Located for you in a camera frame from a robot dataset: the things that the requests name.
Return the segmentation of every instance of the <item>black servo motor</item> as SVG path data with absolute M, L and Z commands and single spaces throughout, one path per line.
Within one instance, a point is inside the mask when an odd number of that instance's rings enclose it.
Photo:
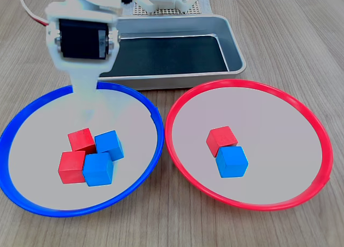
M 105 59 L 109 53 L 109 27 L 105 23 L 60 19 L 63 57 Z

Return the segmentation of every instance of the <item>red wire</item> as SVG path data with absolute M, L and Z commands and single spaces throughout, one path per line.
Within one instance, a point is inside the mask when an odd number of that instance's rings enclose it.
M 40 23 L 41 25 L 43 25 L 43 26 L 48 26 L 48 24 L 47 23 L 45 23 L 44 21 L 41 21 L 41 20 L 39 20 L 39 19 L 36 19 L 36 18 L 33 18 L 32 16 L 30 16 L 31 17 L 31 19 L 33 19 L 33 20 L 35 20 L 35 21 L 37 21 L 38 23 Z

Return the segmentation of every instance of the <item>blue cube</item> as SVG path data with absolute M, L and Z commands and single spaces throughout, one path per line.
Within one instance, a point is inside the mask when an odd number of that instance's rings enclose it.
M 86 155 L 82 174 L 88 186 L 111 184 L 113 163 L 110 154 L 98 153 Z
M 116 161 L 124 158 L 122 144 L 119 141 L 116 131 L 99 134 L 95 137 L 98 153 L 108 152 L 111 160 Z
M 248 167 L 242 147 L 221 147 L 216 163 L 223 178 L 243 177 Z

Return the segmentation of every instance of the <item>white plastic bracket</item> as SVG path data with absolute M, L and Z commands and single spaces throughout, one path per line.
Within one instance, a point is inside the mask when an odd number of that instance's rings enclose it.
M 98 80 L 101 73 L 109 72 L 119 51 L 117 15 L 85 0 L 66 0 L 54 2 L 46 8 L 48 26 L 46 26 L 46 44 L 57 69 L 70 75 L 74 92 L 85 90 Z M 112 32 L 112 49 L 105 60 L 85 60 L 64 58 L 59 50 L 59 19 L 83 20 L 106 23 Z

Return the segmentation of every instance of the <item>red cube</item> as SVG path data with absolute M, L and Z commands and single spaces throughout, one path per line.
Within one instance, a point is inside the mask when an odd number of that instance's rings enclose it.
M 61 156 L 59 175 L 64 184 L 84 183 L 82 170 L 85 162 L 85 151 L 63 152 Z
M 96 144 L 89 128 L 70 133 L 68 138 L 72 151 L 85 151 L 86 155 L 97 153 Z
M 221 147 L 236 146 L 238 141 L 229 126 L 225 126 L 211 130 L 206 139 L 206 144 L 211 154 L 216 157 Z

